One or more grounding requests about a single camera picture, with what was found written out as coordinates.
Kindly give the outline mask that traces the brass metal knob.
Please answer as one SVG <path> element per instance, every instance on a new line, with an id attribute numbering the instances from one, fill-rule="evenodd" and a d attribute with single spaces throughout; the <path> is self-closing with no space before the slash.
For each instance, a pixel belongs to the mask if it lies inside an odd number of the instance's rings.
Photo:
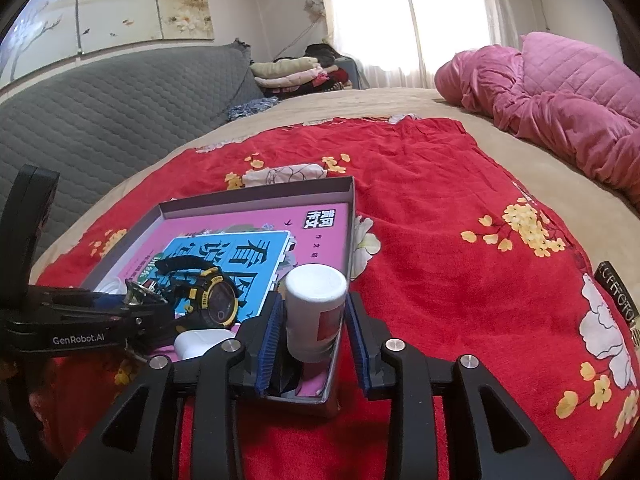
<path id="1" fill-rule="evenodd" d="M 128 304 L 128 306 L 136 306 L 137 304 L 167 304 L 165 298 L 136 281 L 126 280 L 125 285 L 126 294 L 124 304 Z"/>

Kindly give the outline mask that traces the white oval case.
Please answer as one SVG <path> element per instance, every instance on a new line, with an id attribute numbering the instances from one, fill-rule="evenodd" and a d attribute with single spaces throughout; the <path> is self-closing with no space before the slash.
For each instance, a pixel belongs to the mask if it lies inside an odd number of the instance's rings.
<path id="1" fill-rule="evenodd" d="M 233 339 L 235 333 L 224 328 L 206 328 L 206 330 L 186 330 L 174 341 L 174 350 L 179 361 L 199 358 L 217 344 Z"/>

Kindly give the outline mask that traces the yellow black wrist watch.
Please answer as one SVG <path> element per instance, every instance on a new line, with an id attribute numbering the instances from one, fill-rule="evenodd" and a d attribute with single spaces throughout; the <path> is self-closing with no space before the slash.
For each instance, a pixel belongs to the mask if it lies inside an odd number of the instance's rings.
<path id="1" fill-rule="evenodd" d="M 166 278 L 158 293 L 174 308 L 183 304 L 188 318 L 206 328 L 230 328 L 235 323 L 240 294 L 219 266 L 197 256 L 163 258 L 154 266 Z"/>

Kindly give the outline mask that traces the white pill bottle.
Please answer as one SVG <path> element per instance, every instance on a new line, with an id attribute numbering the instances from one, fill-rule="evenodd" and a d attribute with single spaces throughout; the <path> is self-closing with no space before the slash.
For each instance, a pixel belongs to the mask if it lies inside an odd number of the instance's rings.
<path id="1" fill-rule="evenodd" d="M 332 266 L 303 264 L 286 274 L 284 287 L 288 352 L 303 363 L 329 359 L 341 328 L 345 275 Z"/>

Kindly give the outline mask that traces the white plastic jar lid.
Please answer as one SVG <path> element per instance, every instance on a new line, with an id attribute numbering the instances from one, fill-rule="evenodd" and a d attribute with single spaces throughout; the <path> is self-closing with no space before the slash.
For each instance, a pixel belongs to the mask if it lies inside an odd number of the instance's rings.
<path id="1" fill-rule="evenodd" d="M 108 280 L 104 278 L 104 280 L 96 286 L 94 290 L 107 295 L 125 295 L 127 292 L 127 285 L 122 278 L 114 276 L 114 278 L 109 278 Z"/>

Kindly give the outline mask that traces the red floral blanket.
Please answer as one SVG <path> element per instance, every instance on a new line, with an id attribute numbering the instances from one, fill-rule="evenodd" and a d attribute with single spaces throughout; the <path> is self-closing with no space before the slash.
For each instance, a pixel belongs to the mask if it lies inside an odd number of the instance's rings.
<path id="1" fill-rule="evenodd" d="M 355 180 L 354 286 L 370 315 L 429 356 L 475 354 L 574 477 L 604 474 L 639 419 L 626 323 L 561 217 L 455 120 L 335 119 L 192 148 L 99 218 L 40 283 L 80 284 L 164 200 L 299 162 Z"/>

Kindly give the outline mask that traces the pink and blue book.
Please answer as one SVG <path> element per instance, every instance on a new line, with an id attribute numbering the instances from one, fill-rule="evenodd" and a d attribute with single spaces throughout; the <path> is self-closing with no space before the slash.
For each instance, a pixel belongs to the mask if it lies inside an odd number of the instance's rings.
<path id="1" fill-rule="evenodd" d="M 219 266 L 240 294 L 238 316 L 227 328 L 236 333 L 243 321 L 259 314 L 267 292 L 296 266 L 321 263 L 347 274 L 351 226 L 352 210 L 346 203 L 161 216 L 104 278 L 118 276 L 158 292 L 166 278 L 157 274 L 157 260 L 204 258 Z"/>

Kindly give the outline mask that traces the grey shallow cardboard box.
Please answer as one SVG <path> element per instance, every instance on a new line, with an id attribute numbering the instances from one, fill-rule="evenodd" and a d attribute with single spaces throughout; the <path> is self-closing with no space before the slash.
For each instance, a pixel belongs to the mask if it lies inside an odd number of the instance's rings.
<path id="1" fill-rule="evenodd" d="M 82 287 L 122 294 L 135 281 L 158 292 L 195 270 L 161 274 L 157 261 L 193 257 L 235 286 L 242 323 L 260 313 L 288 272 L 319 263 L 350 274 L 355 181 L 323 178 L 241 188 L 152 208 L 90 272 Z"/>

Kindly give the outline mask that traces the grey quilted sofa back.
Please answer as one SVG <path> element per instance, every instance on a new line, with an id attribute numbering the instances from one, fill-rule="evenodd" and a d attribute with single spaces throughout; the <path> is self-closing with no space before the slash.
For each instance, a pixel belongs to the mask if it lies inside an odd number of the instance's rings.
<path id="1" fill-rule="evenodd" d="M 1 194 L 29 164 L 58 172 L 36 253 L 106 193 L 262 95 L 241 41 L 134 52 L 38 82 L 1 104 Z"/>

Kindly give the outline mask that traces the blue patterned cloth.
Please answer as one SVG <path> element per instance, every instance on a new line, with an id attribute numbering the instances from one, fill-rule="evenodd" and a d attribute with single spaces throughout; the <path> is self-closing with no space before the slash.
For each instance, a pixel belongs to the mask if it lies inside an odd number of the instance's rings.
<path id="1" fill-rule="evenodd" d="M 271 98 L 254 99 L 232 106 L 227 110 L 228 121 L 234 122 L 240 118 L 250 117 L 265 110 L 270 110 L 278 103 L 279 99 L 276 96 L 272 96 Z"/>

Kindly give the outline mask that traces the beige bed sheet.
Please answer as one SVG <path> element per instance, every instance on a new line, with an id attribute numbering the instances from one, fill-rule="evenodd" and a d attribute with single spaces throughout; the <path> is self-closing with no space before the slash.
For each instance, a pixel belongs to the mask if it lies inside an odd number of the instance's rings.
<path id="1" fill-rule="evenodd" d="M 169 153 L 241 142 L 262 131 L 334 117 L 387 117 L 413 113 L 461 122 L 480 149 L 506 168 L 541 203 L 551 207 L 593 263 L 608 260 L 639 295 L 639 215 L 622 196 L 591 181 L 539 146 L 518 140 L 478 116 L 446 103 L 433 89 L 387 88 L 318 93 L 221 126 Z"/>

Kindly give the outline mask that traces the stack of folded clothes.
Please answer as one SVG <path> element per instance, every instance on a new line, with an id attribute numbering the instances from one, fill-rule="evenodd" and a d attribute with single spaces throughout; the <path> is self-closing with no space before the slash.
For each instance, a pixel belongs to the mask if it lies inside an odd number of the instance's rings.
<path id="1" fill-rule="evenodd" d="M 311 44 L 300 58 L 253 63 L 250 70 L 264 96 L 280 101 L 362 85 L 357 63 L 328 44 Z"/>

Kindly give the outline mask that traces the pink quilted comforter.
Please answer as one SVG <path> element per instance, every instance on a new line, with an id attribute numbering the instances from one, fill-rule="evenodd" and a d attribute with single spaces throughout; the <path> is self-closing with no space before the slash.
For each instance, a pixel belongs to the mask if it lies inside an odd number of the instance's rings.
<path id="1" fill-rule="evenodd" d="M 592 44 L 530 32 L 519 49 L 456 54 L 435 75 L 450 104 L 491 118 L 639 203 L 639 77 Z"/>

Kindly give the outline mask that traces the blossom wall painting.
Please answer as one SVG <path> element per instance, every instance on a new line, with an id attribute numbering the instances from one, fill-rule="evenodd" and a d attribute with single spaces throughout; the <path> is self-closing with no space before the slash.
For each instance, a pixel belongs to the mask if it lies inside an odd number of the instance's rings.
<path id="1" fill-rule="evenodd" d="M 213 36 L 208 0 L 29 0 L 1 41 L 1 85 L 76 55 Z"/>

